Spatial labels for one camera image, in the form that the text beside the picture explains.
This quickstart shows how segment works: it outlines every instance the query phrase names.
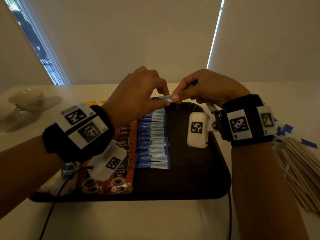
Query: white table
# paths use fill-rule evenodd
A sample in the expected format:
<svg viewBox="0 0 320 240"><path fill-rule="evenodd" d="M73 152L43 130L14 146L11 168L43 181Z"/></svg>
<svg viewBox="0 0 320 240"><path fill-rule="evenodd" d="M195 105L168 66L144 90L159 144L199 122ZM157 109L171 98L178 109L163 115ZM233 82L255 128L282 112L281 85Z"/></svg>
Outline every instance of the white table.
<svg viewBox="0 0 320 240"><path fill-rule="evenodd" d="M274 116L295 127L294 133L320 145L320 85L312 82L243 83L252 93L271 105ZM38 86L45 96L61 96L62 102L45 111L33 124L15 132L0 133L0 151L40 135L54 123L52 114L79 101L108 98L117 85ZM177 84L169 84L172 92ZM25 87L15 87L0 95L0 107L7 98ZM208 112L206 105L201 105ZM231 146L215 132L220 149L231 171ZM320 152L311 151L317 157ZM37 239L50 203L26 199L0 220L1 239ZM301 211L311 239L320 239L320 218ZM240 239L233 209L233 237ZM58 203L43 239L227 239L228 197L218 200L82 202Z"/></svg>

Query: wrist-mounted device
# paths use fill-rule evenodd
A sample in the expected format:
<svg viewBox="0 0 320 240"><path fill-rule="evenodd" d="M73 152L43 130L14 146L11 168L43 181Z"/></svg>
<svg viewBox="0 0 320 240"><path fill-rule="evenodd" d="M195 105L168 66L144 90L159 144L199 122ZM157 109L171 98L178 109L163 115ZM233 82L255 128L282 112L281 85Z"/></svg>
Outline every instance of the wrist-mounted device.
<svg viewBox="0 0 320 240"><path fill-rule="evenodd" d="M187 143L205 148L208 131L219 131L223 140L231 145L245 146L270 142L277 130L270 106L264 106L261 98L250 94L226 102L210 120L206 113L190 114Z"/></svg>
<svg viewBox="0 0 320 240"><path fill-rule="evenodd" d="M57 153L66 163L85 162L101 154L115 130L98 105L74 105L59 113L57 122L42 134L48 153Z"/></svg>

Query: tray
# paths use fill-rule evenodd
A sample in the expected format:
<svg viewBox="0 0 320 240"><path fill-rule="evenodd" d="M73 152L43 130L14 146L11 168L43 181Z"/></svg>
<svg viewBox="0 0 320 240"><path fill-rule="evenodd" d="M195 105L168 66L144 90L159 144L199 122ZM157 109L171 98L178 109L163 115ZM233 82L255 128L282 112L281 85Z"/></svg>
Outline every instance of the tray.
<svg viewBox="0 0 320 240"><path fill-rule="evenodd" d="M54 197L49 193L33 193L34 202L132 201L218 199L228 193L231 175L210 132L204 149L189 147L187 134L189 115L203 112L194 103L171 103L167 108L167 137L170 142L170 170L136 168L131 194L96 195L77 191Z"/></svg>

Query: white teacup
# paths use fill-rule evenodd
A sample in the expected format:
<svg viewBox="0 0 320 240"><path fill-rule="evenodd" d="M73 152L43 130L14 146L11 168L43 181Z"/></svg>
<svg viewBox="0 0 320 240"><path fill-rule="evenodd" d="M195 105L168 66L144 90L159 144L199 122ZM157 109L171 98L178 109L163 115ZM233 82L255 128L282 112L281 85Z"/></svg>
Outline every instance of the white teacup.
<svg viewBox="0 0 320 240"><path fill-rule="evenodd" d="M45 96L42 90L31 88L10 96L9 103L13 103L20 110L40 112L44 108Z"/></svg>
<svg viewBox="0 0 320 240"><path fill-rule="evenodd" d="M0 132L7 131L14 128L22 120L20 111L17 108L0 109Z"/></svg>

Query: bundle of stirrers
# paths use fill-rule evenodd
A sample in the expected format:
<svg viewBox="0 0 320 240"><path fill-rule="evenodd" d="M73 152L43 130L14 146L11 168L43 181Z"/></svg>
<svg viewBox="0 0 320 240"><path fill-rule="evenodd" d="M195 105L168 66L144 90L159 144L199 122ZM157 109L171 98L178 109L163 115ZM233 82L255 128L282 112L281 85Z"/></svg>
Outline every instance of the bundle of stirrers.
<svg viewBox="0 0 320 240"><path fill-rule="evenodd" d="M287 182L298 203L320 215L320 161L305 145L286 138L276 149Z"/></svg>

